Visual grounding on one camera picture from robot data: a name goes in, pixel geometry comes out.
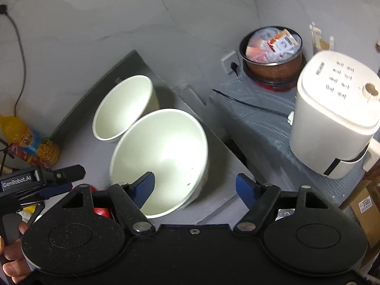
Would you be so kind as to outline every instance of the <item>screw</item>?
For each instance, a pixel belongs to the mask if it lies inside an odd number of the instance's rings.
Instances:
[[[193,228],[193,229],[189,230],[189,233],[191,233],[191,234],[200,234],[201,231],[199,229]]]
[[[151,223],[148,223],[148,222],[137,222],[133,225],[133,229],[137,231],[138,233],[150,230],[151,228],[152,228],[152,225]]]
[[[256,225],[251,222],[241,222],[236,227],[240,231],[252,231],[256,229]]]

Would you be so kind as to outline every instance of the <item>fingernail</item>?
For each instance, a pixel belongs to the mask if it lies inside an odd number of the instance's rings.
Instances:
[[[9,265],[3,265],[3,270],[4,270],[5,274],[8,275],[8,276],[14,275],[14,270]]]

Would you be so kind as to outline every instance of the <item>white bowl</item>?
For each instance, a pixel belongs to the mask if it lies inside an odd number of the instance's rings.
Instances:
[[[151,80],[143,75],[129,77],[100,103],[92,121],[92,132],[99,140],[116,142],[138,118],[158,109]]]
[[[138,120],[120,139],[111,159],[112,184],[131,184],[145,172],[155,188],[141,211],[149,219],[193,201],[207,178],[208,144],[200,123],[178,109],[161,109]]]

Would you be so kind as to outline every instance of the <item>cardboard box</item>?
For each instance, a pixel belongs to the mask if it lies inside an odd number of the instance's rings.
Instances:
[[[360,181],[351,195],[340,206],[342,210],[348,206],[352,208],[366,234],[369,248],[362,261],[362,267],[380,252],[380,212],[376,206],[376,201],[380,201],[380,194],[376,185],[377,182]]]

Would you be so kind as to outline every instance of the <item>hand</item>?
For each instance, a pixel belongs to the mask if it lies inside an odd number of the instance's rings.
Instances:
[[[19,224],[19,230],[21,234],[24,234],[28,226],[21,222]],[[26,278],[30,273],[30,268],[21,250],[21,239],[17,239],[14,244],[4,247],[4,240],[0,237],[0,254],[4,252],[4,256],[8,260],[13,260],[10,263],[3,265],[3,271],[6,275],[12,277],[12,281],[17,284]]]

